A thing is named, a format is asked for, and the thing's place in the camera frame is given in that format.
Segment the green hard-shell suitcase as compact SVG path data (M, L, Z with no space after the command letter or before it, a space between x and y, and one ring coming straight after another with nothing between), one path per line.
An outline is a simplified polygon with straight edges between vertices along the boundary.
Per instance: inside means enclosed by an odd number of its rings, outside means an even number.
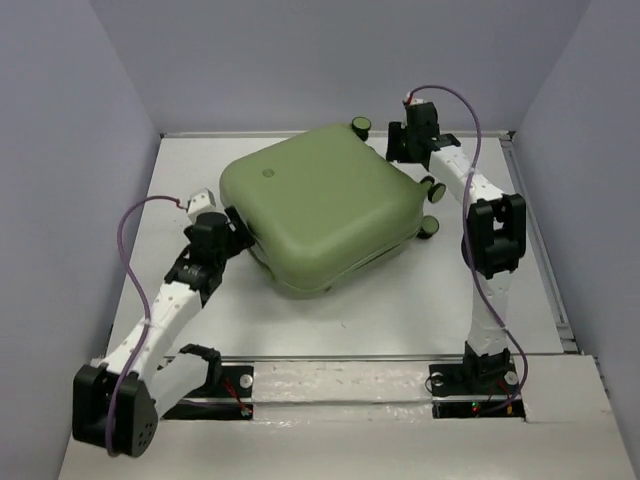
M368 145L368 118L333 123L232 161L219 193L255 244L260 269L291 296L324 294L399 254L438 221L423 212L446 191L415 181Z

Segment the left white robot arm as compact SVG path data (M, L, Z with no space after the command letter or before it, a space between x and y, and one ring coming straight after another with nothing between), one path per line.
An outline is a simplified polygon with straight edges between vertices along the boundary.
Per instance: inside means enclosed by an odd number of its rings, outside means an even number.
M143 316L109 354L83 365L72 386L72 437L112 457L141 456L160 419L190 393L209 395L232 384L213 347L188 343L171 362L167 352L220 287L230 259L254 239L233 207L199 213L188 240Z

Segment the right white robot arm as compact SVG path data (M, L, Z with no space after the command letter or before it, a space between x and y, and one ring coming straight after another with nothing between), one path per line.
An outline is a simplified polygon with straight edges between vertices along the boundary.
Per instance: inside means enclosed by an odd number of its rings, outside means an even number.
M458 139L441 132L435 105L404 102L406 119L388 128L386 158L421 164L430 196L447 189L462 207L461 251L473 281L471 327L457 363L431 366L428 387L437 398L489 396L517 376L505 324L511 276L526 252L526 202L507 194L468 158Z

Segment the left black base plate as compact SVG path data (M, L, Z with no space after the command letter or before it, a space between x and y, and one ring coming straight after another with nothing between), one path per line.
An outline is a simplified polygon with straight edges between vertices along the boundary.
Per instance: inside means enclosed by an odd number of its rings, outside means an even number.
M220 382L194 390L168 410L164 420L251 421L254 366L228 364Z

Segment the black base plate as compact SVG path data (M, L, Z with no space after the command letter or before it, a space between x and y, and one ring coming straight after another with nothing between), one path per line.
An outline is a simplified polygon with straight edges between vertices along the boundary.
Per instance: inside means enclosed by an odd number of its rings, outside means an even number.
M220 382L194 390L168 410L164 420L251 421L254 366L228 364Z
M429 366L425 388L431 395L435 419L483 419L526 417L518 388L519 377L511 363L504 373L473 384L461 363Z

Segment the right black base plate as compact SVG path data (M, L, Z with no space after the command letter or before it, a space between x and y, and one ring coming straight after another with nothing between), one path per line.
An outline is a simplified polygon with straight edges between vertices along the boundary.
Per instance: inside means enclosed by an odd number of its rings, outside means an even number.
M461 363L429 366L425 388L431 395L435 419L483 419L526 417L518 388L519 377L511 363L504 373L473 384Z

